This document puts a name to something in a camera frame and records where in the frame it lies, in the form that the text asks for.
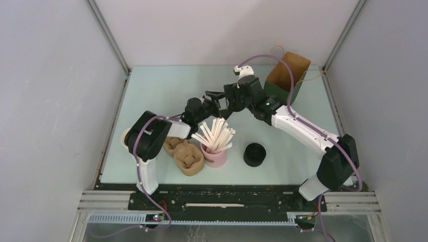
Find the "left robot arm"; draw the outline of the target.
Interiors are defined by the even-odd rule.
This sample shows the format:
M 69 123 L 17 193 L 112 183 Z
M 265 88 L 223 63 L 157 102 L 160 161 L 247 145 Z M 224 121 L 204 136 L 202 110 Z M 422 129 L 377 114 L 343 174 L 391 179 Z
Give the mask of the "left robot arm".
M 198 131 L 198 124 L 207 118 L 221 117 L 227 110 L 221 110 L 220 100 L 224 92 L 206 91 L 202 97 L 190 98 L 184 111 L 176 116 L 156 115 L 145 111 L 137 122 L 121 137 L 122 145 L 136 159 L 137 188 L 144 192 L 140 204 L 147 210 L 159 205 L 156 178 L 156 158 L 168 136 L 188 139 Z

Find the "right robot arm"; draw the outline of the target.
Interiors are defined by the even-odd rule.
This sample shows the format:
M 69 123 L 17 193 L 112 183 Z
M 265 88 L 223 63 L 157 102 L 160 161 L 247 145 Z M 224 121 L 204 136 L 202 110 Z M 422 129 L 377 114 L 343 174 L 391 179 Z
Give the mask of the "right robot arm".
M 362 189 L 356 142 L 352 136 L 340 137 L 325 131 L 299 115 L 288 103 L 276 96 L 267 96 L 254 75 L 224 85 L 224 92 L 229 112 L 248 109 L 256 119 L 291 135 L 320 159 L 316 174 L 300 185 L 299 193 L 293 198 L 298 210 L 308 210 L 315 198 L 338 190 L 351 175 L 357 177 L 357 190 Z

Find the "green paper bag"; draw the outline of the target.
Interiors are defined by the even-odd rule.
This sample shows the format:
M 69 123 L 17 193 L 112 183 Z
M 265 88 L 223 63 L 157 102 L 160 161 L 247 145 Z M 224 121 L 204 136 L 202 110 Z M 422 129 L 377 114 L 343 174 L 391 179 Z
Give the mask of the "green paper bag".
M 289 51 L 283 55 L 282 60 L 289 66 L 293 75 L 294 87 L 291 95 L 292 104 L 298 95 L 302 80 L 305 77 L 304 72 L 308 70 L 311 60 Z M 290 88 L 291 77 L 288 69 L 282 63 L 278 63 L 266 78 L 263 89 L 267 96 L 276 96 L 284 104 L 287 104 Z

